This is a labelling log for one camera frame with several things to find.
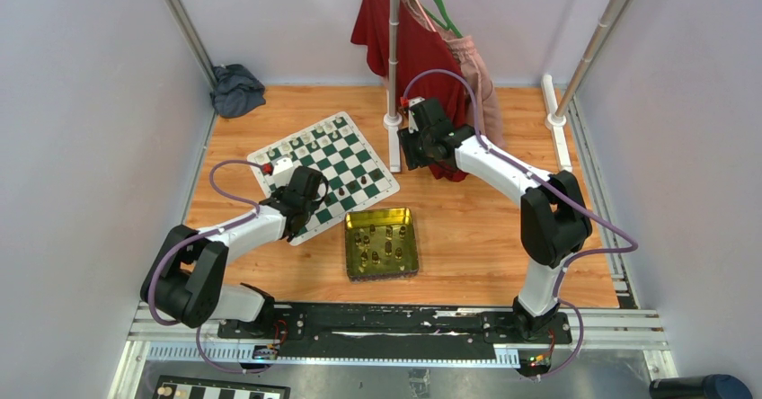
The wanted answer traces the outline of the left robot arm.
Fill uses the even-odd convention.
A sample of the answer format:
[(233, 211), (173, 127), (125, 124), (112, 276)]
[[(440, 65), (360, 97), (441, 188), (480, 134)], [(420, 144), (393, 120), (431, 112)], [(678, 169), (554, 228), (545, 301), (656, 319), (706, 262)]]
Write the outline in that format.
[(322, 204), (328, 181), (303, 165), (262, 168), (286, 182), (248, 213), (203, 229), (178, 225), (168, 232), (139, 292), (157, 323), (197, 328), (236, 320), (254, 339), (273, 332), (273, 297), (254, 286), (225, 284), (226, 267), (260, 246), (292, 240)]

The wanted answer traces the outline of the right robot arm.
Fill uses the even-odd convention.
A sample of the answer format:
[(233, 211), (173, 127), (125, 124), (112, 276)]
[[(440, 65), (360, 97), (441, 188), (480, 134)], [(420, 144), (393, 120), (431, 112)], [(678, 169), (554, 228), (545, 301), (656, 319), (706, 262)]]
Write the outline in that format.
[(560, 306), (563, 264), (592, 233), (577, 178), (519, 161), (470, 125), (456, 127), (436, 98), (405, 100), (403, 108), (409, 124), (397, 134), (409, 169), (437, 164), (473, 175), (518, 206), (529, 264), (512, 304), (511, 328), (524, 342), (540, 340)]

